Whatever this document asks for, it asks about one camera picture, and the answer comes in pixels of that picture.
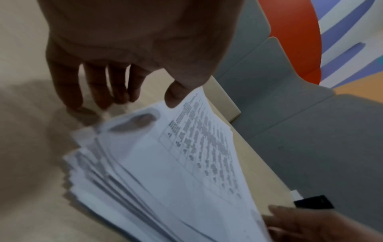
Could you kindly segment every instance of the wooden table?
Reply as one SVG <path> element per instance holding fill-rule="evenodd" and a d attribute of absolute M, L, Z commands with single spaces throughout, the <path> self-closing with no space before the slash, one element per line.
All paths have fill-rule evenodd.
<path fill-rule="evenodd" d="M 45 64 L 47 24 L 36 2 L 1 0 L 0 23 L 0 241 L 125 241 L 64 196 L 61 157 L 76 148 L 70 131 L 160 101 L 172 79 L 158 71 L 148 77 L 136 103 L 101 113 L 81 74 L 88 110 L 69 113 Z M 268 204 L 292 205 L 288 188 L 232 130 L 259 210 L 267 212 Z"/>

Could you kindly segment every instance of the black object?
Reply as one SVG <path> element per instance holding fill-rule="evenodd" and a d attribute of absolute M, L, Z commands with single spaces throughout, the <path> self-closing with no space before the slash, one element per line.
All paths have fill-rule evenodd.
<path fill-rule="evenodd" d="M 302 209 L 334 209 L 325 195 L 298 200 L 294 204 L 297 208 Z"/>

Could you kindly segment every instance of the paper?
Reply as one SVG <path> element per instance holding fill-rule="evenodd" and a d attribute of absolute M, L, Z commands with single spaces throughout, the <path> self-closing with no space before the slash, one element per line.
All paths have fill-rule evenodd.
<path fill-rule="evenodd" d="M 140 241 L 270 241 L 202 88 L 73 133 L 77 200 Z"/>

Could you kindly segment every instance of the stack of papers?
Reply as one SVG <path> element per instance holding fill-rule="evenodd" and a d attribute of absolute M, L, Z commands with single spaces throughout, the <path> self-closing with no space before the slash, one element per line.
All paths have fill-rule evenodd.
<path fill-rule="evenodd" d="M 73 133 L 75 198 L 143 242 L 270 241 L 251 198 L 233 133 L 202 88 Z"/>

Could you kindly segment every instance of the hand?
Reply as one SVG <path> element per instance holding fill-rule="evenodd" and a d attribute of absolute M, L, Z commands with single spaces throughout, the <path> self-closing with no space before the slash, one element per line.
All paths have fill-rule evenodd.
<path fill-rule="evenodd" d="M 329 210 L 270 206 L 274 216 L 263 216 L 276 242 L 383 242 L 383 236 Z"/>
<path fill-rule="evenodd" d="M 136 101 L 145 77 L 165 68 L 175 79 L 165 102 L 175 107 L 213 74 L 231 42 L 242 3 L 39 0 L 50 29 L 46 58 L 56 92 L 66 106 L 82 105 L 78 72 L 83 64 L 93 99 L 106 109 L 113 102 Z"/>

